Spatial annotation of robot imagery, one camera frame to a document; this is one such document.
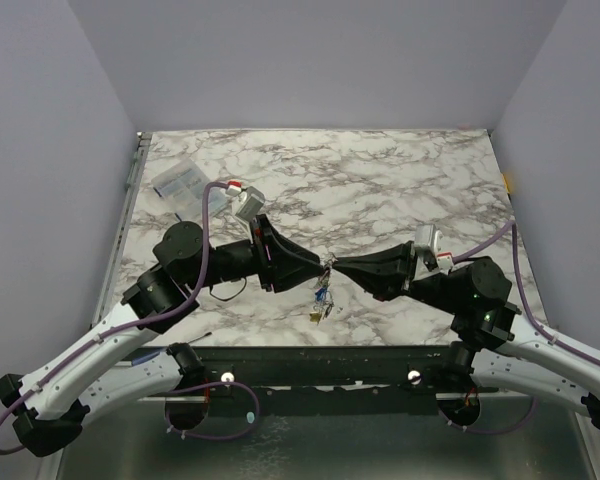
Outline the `keyring bunch with keys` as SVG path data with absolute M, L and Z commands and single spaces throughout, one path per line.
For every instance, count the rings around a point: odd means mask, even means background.
M 331 291 L 331 274 L 336 260 L 334 254 L 329 255 L 314 286 L 314 304 L 309 313 L 309 320 L 315 325 L 328 318 L 335 305 Z

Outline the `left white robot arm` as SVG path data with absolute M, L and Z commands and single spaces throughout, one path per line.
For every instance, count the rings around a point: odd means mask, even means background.
M 72 443 L 93 420 L 154 394 L 204 396 L 238 387 L 208 373 L 188 343 L 173 343 L 123 370 L 116 364 L 165 334 L 199 306 L 204 288 L 255 276 L 267 292 L 281 293 L 324 271 L 314 253 L 280 235 L 264 215 L 250 236 L 219 247 L 209 242 L 209 221 L 170 227 L 155 246 L 157 264 L 122 300 L 71 347 L 39 369 L 0 378 L 0 400 L 19 441 L 15 452 L 51 455 Z M 5 454 L 0 447 L 0 455 Z

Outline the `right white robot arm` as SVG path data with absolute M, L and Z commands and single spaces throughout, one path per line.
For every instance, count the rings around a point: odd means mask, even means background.
M 455 268 L 449 255 L 411 242 L 343 257 L 333 269 L 379 301 L 409 297 L 452 315 L 456 357 L 439 367 L 449 390 L 506 389 L 561 404 L 600 430 L 600 350 L 534 326 L 509 302 L 512 283 L 490 258 Z

